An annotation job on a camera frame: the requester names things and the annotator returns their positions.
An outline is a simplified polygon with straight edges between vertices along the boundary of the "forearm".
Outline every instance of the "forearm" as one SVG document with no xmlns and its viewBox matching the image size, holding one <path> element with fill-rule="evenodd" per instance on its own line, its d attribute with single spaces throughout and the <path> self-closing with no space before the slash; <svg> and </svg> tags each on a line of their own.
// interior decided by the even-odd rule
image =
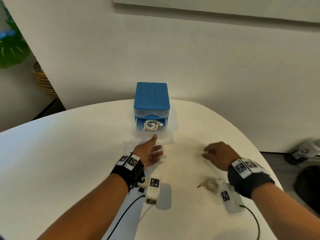
<svg viewBox="0 0 320 240">
<path fill-rule="evenodd" d="M 101 240 L 128 193 L 126 182 L 110 174 L 59 217 L 38 240 Z"/>
<path fill-rule="evenodd" d="M 320 219 L 277 186 L 263 184 L 251 198 L 278 240 L 320 239 Z"/>
</svg>

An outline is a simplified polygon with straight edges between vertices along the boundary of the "black cable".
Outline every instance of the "black cable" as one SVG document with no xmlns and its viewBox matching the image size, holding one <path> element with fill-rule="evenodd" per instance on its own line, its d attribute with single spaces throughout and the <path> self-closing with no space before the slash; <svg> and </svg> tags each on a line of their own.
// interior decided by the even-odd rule
<svg viewBox="0 0 320 240">
<path fill-rule="evenodd" d="M 258 222 L 256 216 L 254 215 L 254 213 L 248 207 L 246 207 L 244 205 L 240 205 L 240 207 L 246 208 L 248 211 L 250 211 L 250 213 L 253 215 L 254 219 L 256 220 L 257 225 L 258 225 L 258 237 L 257 237 L 257 240 L 259 240 L 259 238 L 260 238 L 260 226 L 259 226 L 259 222 Z"/>
<path fill-rule="evenodd" d="M 138 198 L 136 198 L 134 200 L 134 202 L 136 202 L 138 199 L 142 198 L 142 197 L 146 197 L 145 195 L 139 196 Z M 122 216 L 120 217 L 120 219 L 118 220 L 117 224 L 115 225 L 114 229 L 112 230 L 112 232 L 110 233 L 109 237 L 106 240 L 109 240 L 109 238 L 111 237 L 111 235 L 113 234 L 113 232 L 115 231 L 116 227 L 118 226 L 119 222 L 121 221 L 121 219 L 123 218 L 123 216 L 125 215 L 125 213 L 129 210 L 129 208 L 134 204 L 134 202 L 132 202 L 130 204 L 130 206 L 123 212 Z"/>
</svg>

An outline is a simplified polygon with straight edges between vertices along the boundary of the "hand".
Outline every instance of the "hand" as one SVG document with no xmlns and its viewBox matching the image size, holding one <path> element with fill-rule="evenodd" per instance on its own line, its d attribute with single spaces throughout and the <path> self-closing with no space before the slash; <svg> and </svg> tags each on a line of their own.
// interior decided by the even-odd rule
<svg viewBox="0 0 320 240">
<path fill-rule="evenodd" d="M 209 144 L 203 151 L 206 153 L 202 153 L 202 157 L 223 171 L 228 171 L 230 164 L 241 158 L 230 145 L 222 141 Z"/>
<path fill-rule="evenodd" d="M 152 152 L 160 150 L 162 148 L 162 145 L 154 146 L 156 144 L 157 137 L 157 135 L 153 135 L 153 137 L 149 141 L 137 145 L 132 152 L 134 155 L 140 157 L 140 161 L 144 165 L 144 170 L 146 170 L 147 167 L 154 165 L 158 161 L 160 161 L 160 156 L 163 155 L 162 151 L 151 154 Z"/>
</svg>

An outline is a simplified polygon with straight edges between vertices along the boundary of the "white earphones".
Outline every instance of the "white earphones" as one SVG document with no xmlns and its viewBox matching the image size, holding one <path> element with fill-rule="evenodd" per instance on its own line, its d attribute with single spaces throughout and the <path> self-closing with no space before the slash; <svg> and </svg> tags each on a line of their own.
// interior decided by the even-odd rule
<svg viewBox="0 0 320 240">
<path fill-rule="evenodd" d="M 163 123 L 156 121 L 156 120 L 146 120 L 144 124 L 140 125 L 140 128 L 145 131 L 156 131 L 159 126 L 163 126 Z"/>
</svg>

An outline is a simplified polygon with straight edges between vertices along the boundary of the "white sensor device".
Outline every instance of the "white sensor device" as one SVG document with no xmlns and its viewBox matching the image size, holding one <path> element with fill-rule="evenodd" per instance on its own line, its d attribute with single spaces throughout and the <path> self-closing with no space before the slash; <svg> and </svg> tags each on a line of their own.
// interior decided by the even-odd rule
<svg viewBox="0 0 320 240">
<path fill-rule="evenodd" d="M 243 205 L 240 194 L 234 190 L 232 185 L 221 182 L 219 184 L 219 195 L 227 212 L 238 213 L 244 210 L 243 207 L 240 207 L 240 205 Z"/>
<path fill-rule="evenodd" d="M 145 178 L 143 183 L 138 182 L 139 191 L 146 189 L 146 203 L 150 205 L 157 204 L 160 195 L 160 176 L 157 173 L 151 173 L 149 178 Z"/>
</svg>

